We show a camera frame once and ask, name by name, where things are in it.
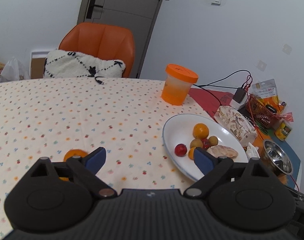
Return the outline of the small mandarin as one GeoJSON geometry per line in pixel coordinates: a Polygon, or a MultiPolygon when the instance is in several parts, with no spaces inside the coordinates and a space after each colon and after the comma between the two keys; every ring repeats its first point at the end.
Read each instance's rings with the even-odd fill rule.
{"type": "Polygon", "coordinates": [[[195,151],[196,147],[192,147],[189,152],[188,152],[188,157],[191,160],[194,160],[194,151],[195,151]]]}

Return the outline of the peeled pomelo segment back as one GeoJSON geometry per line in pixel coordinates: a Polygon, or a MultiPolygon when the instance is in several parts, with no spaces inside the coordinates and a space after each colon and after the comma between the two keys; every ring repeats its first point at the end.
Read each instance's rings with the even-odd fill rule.
{"type": "Polygon", "coordinates": [[[231,147],[215,145],[207,149],[207,152],[213,157],[226,156],[228,158],[236,158],[239,154],[236,150],[231,147]]]}

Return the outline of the red small fruit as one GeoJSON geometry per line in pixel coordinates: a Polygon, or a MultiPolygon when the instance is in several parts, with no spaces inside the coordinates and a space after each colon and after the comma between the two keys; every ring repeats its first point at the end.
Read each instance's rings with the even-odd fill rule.
{"type": "Polygon", "coordinates": [[[187,147],[185,144],[178,144],[174,149],[175,155],[178,157],[184,157],[187,154],[187,147]]]}
{"type": "Polygon", "coordinates": [[[202,148],[205,149],[205,150],[208,150],[211,146],[210,141],[207,138],[203,138],[203,139],[201,139],[201,141],[203,143],[202,148]]]}

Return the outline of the brown kiwi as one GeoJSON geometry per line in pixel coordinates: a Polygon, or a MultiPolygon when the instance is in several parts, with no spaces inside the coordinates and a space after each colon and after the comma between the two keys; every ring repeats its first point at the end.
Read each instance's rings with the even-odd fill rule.
{"type": "Polygon", "coordinates": [[[216,136],[214,136],[214,135],[212,135],[211,137],[209,137],[208,141],[209,141],[210,146],[216,146],[219,143],[218,138],[216,136]]]}
{"type": "Polygon", "coordinates": [[[190,142],[190,148],[200,147],[203,148],[203,142],[201,139],[194,139],[190,142]]]}

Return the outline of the large orange top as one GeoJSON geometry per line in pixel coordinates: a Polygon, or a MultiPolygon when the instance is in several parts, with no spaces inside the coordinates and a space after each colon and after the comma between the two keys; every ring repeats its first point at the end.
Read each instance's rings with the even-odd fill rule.
{"type": "Polygon", "coordinates": [[[63,161],[67,161],[67,159],[73,157],[73,156],[80,156],[82,158],[86,157],[88,155],[87,152],[83,151],[83,150],[80,150],[80,149],[72,149],[72,150],[69,150],[65,156],[64,156],[64,159],[63,161]]]}

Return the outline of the large orange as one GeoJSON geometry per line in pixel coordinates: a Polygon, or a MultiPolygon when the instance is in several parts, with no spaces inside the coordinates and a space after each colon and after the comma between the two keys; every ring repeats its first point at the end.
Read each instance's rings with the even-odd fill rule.
{"type": "Polygon", "coordinates": [[[82,158],[86,157],[88,155],[87,152],[83,151],[83,150],[80,150],[80,149],[72,149],[72,150],[69,150],[65,156],[64,156],[64,159],[63,161],[67,161],[67,159],[73,157],[73,156],[80,156],[82,158]]]}
{"type": "Polygon", "coordinates": [[[203,123],[198,123],[194,126],[192,135],[194,136],[195,139],[204,139],[208,138],[209,136],[209,128],[207,125],[203,123]]]}

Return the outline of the large orange front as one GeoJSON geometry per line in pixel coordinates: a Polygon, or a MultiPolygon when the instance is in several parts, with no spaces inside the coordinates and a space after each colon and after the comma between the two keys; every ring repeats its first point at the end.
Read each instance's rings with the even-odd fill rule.
{"type": "Polygon", "coordinates": [[[194,126],[192,135],[194,136],[195,139],[204,139],[208,138],[209,136],[209,128],[207,125],[203,123],[198,123],[194,126]]]}

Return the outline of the white bowl with blue rim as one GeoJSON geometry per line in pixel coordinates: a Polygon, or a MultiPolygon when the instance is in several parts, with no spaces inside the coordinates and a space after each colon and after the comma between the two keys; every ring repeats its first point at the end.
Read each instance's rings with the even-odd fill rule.
{"type": "Polygon", "coordinates": [[[247,163],[246,152],[239,141],[214,120],[196,114],[178,114],[165,122],[162,137],[167,154],[185,176],[193,181],[203,177],[203,173],[187,155],[179,157],[175,154],[175,147],[178,144],[184,144],[188,150],[190,149],[190,143],[194,139],[193,128],[198,123],[205,124],[209,128],[209,135],[216,136],[219,145],[231,147],[238,152],[238,156],[233,158],[235,162],[247,163]]]}

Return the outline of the white power strip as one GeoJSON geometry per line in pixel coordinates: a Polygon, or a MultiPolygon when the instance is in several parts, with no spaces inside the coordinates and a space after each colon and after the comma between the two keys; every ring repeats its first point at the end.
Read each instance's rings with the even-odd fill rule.
{"type": "Polygon", "coordinates": [[[245,107],[248,99],[244,97],[241,102],[236,102],[234,99],[229,103],[230,107],[236,109],[237,111],[245,107]]]}

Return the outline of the orange plastic basket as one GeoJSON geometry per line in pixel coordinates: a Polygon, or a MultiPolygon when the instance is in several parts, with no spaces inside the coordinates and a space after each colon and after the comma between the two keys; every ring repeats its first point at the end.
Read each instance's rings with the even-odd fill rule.
{"type": "Polygon", "coordinates": [[[252,95],[248,97],[246,110],[250,113],[251,117],[262,124],[262,126],[264,126],[266,129],[272,128],[281,120],[280,117],[268,110],[252,95]]]}

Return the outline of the black charger adapter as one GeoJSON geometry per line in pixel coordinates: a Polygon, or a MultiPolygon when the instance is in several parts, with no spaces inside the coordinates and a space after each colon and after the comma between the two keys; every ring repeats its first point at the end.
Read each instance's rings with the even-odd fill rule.
{"type": "Polygon", "coordinates": [[[244,99],[246,95],[246,90],[242,87],[237,88],[234,96],[233,96],[233,100],[237,103],[241,103],[241,101],[244,99]]]}

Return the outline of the orange leather chair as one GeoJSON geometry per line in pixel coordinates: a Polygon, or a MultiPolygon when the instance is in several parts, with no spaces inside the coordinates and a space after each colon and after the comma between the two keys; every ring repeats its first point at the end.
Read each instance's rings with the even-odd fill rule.
{"type": "Polygon", "coordinates": [[[126,68],[122,77],[129,77],[135,60],[132,32],[123,27],[83,22],[76,25],[59,44],[60,50],[77,51],[102,60],[122,60],[126,68]]]}

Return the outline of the grey door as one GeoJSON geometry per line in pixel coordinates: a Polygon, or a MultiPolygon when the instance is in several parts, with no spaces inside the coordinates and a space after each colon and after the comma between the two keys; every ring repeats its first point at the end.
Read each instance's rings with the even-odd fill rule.
{"type": "Polygon", "coordinates": [[[93,22],[116,25],[131,30],[135,41],[135,60],[130,77],[140,77],[152,31],[163,0],[96,0],[103,8],[95,8],[86,19],[90,0],[82,0],[77,23],[93,22]]]}

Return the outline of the cardboard panel against wall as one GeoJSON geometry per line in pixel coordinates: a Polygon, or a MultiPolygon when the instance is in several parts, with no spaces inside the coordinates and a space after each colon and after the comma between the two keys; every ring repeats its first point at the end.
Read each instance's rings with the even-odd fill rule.
{"type": "Polygon", "coordinates": [[[41,79],[44,77],[45,59],[49,50],[32,51],[30,57],[29,72],[31,79],[41,79]]]}

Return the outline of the white wall switch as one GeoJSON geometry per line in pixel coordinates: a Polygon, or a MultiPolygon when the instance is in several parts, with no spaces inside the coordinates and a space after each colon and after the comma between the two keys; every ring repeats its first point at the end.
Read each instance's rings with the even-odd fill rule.
{"type": "Polygon", "coordinates": [[[220,6],[223,0],[211,0],[211,5],[220,6]]]}

